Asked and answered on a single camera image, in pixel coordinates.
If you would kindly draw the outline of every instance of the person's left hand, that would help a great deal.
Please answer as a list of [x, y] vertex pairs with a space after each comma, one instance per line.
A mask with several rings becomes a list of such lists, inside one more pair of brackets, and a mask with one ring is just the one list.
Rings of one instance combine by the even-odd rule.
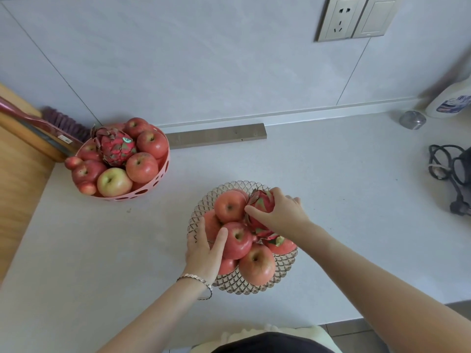
[[183, 275], [197, 275], [211, 285], [218, 275], [226, 240], [227, 229], [221, 228], [212, 249], [210, 249], [204, 230], [204, 217], [201, 217], [196, 230], [196, 240], [192, 233], [186, 238], [186, 267], [183, 270]]

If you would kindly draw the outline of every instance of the bracelet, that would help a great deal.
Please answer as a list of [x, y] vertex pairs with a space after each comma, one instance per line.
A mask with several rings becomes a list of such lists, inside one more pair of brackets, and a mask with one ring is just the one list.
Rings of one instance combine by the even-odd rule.
[[177, 281], [180, 280], [180, 279], [183, 279], [183, 278], [185, 278], [185, 277], [190, 277], [190, 278], [192, 278], [192, 279], [197, 279], [198, 281], [200, 281], [200, 282], [202, 282], [203, 284], [205, 284], [205, 286], [209, 289], [209, 297], [206, 297], [206, 298], [204, 298], [204, 297], [199, 297], [198, 300], [200, 300], [200, 301], [209, 300], [209, 299], [212, 297], [212, 287], [211, 287], [211, 285], [209, 285], [209, 284], [206, 282], [205, 279], [202, 279], [202, 278], [200, 278], [200, 277], [197, 276], [197, 275], [185, 274], [185, 275], [181, 275], [181, 276], [177, 279]]

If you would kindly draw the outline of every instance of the blue label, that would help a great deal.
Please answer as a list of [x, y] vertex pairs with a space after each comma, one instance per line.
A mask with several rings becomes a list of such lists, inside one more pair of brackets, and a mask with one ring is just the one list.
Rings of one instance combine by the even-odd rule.
[[471, 104], [471, 95], [458, 96], [456, 99], [449, 99], [437, 108], [438, 112], [456, 114]]

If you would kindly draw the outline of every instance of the barcode sticker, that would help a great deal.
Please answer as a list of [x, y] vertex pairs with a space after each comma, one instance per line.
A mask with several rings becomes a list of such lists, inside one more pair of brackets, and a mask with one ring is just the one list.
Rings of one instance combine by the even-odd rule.
[[69, 139], [67, 136], [64, 136], [64, 135], [59, 135], [58, 138], [61, 139], [61, 140], [64, 141], [64, 142], [67, 142], [67, 143], [71, 143], [71, 142], [72, 142], [71, 139]]

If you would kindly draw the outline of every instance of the pink fruit bowl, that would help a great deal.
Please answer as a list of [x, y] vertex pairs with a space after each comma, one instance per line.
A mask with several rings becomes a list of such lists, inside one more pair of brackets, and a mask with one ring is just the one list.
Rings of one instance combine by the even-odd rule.
[[[156, 126], [153, 126], [154, 130], [158, 131], [159, 133], [161, 133], [162, 135], [165, 136], [165, 134], [162, 132], [162, 130], [160, 130], [158, 127]], [[92, 139], [88, 140], [87, 142], [85, 142], [83, 144], [83, 146], [79, 149], [79, 151], [91, 144], [91, 143], [94, 143]], [[169, 168], [169, 163], [170, 163], [170, 148], [169, 150], [167, 151], [167, 154], [165, 156], [163, 156], [161, 159], [158, 160], [159, 161], [159, 168], [160, 168], [160, 171], [159, 173], [157, 174], [156, 177], [154, 177], [151, 181], [149, 181], [148, 183], [146, 184], [135, 184], [135, 186], [133, 186], [131, 192], [127, 193], [127, 194], [124, 194], [122, 196], [117, 196], [117, 197], [103, 197], [100, 193], [96, 193], [90, 197], [95, 197], [99, 200], [104, 200], [104, 201], [117, 201], [117, 202], [121, 202], [121, 201], [127, 201], [127, 200], [132, 200], [134, 198], [137, 198], [139, 196], [143, 196], [145, 194], [147, 194], [148, 192], [150, 192], [150, 190], [156, 188], [157, 184], [162, 180], [163, 178], [163, 175], [167, 172], [168, 168]]]

